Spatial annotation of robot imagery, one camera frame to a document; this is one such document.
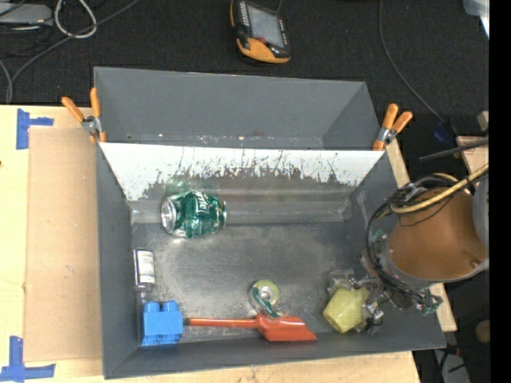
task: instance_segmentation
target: yellow object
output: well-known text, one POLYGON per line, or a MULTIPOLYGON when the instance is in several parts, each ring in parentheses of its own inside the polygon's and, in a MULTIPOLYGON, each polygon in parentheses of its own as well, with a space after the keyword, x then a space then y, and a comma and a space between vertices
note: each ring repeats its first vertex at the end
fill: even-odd
POLYGON ((338 332, 344 334, 362 322, 362 304, 369 296, 367 288, 339 288, 328 302, 323 316, 338 332))

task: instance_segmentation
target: shovel handle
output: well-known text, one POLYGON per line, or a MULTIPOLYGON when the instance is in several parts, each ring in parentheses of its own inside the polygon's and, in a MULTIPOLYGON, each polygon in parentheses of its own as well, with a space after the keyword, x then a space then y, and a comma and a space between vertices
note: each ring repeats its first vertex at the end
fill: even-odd
POLYGON ((224 328, 257 328, 256 319, 189 318, 190 326, 220 326, 224 328))

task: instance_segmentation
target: electronic device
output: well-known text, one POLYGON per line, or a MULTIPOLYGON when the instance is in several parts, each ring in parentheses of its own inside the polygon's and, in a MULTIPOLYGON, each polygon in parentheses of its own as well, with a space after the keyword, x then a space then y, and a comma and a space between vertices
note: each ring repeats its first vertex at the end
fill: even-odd
POLYGON ((0 24, 52 26, 53 15, 48 6, 42 4, 14 3, 0 0, 0 24))
POLYGON ((291 59, 284 20, 278 12, 248 0, 232 0, 231 25, 240 52, 254 61, 283 64, 291 59))

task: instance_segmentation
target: brown cylinder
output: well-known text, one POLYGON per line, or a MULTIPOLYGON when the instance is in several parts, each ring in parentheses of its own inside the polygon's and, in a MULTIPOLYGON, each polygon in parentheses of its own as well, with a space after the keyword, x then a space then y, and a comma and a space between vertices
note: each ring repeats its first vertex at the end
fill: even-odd
MULTIPOLYGON (((444 190, 428 191, 420 200, 444 190)), ((391 262, 405 274, 432 281, 478 272, 488 251, 477 236, 472 203, 471 194, 459 191, 423 211, 401 215, 389 237, 391 262)))

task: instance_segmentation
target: orange plastic shovel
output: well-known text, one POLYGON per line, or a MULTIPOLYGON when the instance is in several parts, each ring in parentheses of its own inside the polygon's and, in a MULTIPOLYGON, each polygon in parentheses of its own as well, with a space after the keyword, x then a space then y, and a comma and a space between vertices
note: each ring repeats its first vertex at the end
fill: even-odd
POLYGON ((296 316, 270 318, 258 314, 253 319, 210 319, 189 318, 189 326, 220 326, 224 328, 258 329, 270 342, 303 342, 317 341, 316 335, 307 328, 305 322, 296 316))

